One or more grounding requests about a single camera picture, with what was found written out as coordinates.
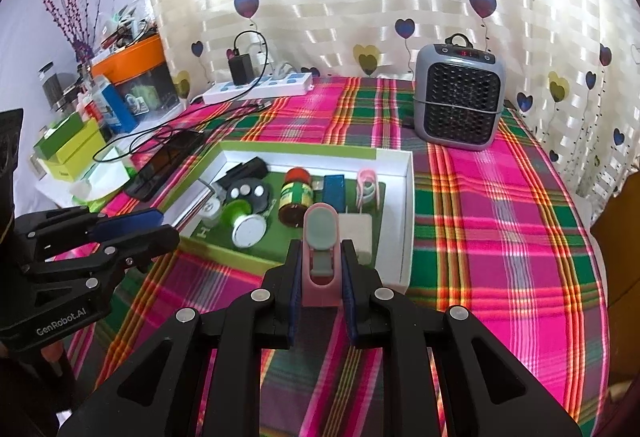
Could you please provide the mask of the person left hand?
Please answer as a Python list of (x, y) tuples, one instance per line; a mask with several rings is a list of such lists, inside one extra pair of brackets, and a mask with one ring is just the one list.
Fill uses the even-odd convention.
[(64, 344), (62, 342), (55, 342), (47, 345), (40, 350), (42, 357), (50, 363), (58, 362), (65, 353)]

